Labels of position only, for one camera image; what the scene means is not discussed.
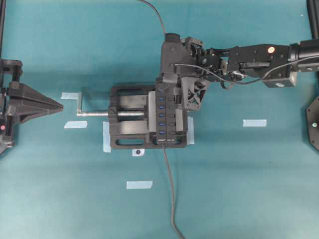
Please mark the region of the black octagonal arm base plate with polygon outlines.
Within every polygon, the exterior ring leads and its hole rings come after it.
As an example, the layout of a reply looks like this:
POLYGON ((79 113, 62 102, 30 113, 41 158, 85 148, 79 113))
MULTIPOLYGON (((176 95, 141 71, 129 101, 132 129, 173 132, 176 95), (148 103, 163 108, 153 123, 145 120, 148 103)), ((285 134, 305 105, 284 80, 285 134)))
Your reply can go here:
POLYGON ((319 97, 306 108, 308 138, 310 144, 319 150, 319 97))

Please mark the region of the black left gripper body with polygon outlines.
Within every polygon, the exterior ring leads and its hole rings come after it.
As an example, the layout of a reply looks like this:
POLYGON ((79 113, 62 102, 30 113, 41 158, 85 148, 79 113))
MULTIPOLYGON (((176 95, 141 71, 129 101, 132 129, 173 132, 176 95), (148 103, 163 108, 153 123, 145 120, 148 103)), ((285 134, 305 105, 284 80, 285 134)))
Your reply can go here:
POLYGON ((9 113, 10 83, 18 82, 22 75, 22 62, 18 60, 0 60, 0 155, 13 147, 14 116, 9 113), (11 81, 4 86, 4 75, 10 74, 11 81))

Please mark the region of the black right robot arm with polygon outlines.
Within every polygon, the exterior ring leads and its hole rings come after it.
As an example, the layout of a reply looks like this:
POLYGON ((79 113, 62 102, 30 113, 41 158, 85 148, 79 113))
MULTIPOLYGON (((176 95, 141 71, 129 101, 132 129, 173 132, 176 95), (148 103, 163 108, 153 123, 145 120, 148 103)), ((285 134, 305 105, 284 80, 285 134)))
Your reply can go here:
POLYGON ((197 111, 211 83, 226 90, 259 81, 269 88, 294 87, 298 72, 318 70, 317 39, 291 45, 205 49, 199 39, 167 33, 161 47, 156 104, 161 111, 197 111))

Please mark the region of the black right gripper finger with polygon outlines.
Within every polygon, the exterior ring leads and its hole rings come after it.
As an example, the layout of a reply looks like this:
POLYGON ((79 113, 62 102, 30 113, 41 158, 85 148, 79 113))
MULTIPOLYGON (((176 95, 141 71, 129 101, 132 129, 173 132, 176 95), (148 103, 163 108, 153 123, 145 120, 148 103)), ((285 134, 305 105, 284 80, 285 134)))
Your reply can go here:
POLYGON ((198 111, 207 91, 207 80, 194 77, 182 77, 180 82, 183 108, 186 111, 198 111))
POLYGON ((179 75, 178 74, 161 74, 156 78, 156 91, 164 92, 170 88, 179 88, 179 75))

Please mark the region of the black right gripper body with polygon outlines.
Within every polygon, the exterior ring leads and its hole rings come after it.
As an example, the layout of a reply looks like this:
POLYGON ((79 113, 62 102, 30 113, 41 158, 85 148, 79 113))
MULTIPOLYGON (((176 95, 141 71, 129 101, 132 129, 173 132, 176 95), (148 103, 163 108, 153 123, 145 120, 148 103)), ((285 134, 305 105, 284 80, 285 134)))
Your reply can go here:
POLYGON ((179 82, 182 77, 202 79, 202 71, 195 65, 198 65, 197 60, 203 51, 203 42, 199 39, 166 33, 161 47, 159 75, 178 74, 179 82))

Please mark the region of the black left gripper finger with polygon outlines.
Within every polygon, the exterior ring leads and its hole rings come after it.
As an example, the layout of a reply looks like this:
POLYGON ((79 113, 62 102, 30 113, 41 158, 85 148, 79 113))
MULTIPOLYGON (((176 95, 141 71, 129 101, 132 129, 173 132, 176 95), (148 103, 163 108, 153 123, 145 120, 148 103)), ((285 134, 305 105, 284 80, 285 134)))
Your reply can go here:
POLYGON ((58 103, 57 101, 41 94, 30 86, 19 82, 9 83, 7 95, 15 100, 27 100, 35 103, 50 105, 57 108, 63 107, 63 105, 58 103))
POLYGON ((31 119, 39 118, 46 115, 52 115, 63 111, 63 107, 53 107, 51 109, 35 107, 17 107, 17 124, 25 123, 31 119))

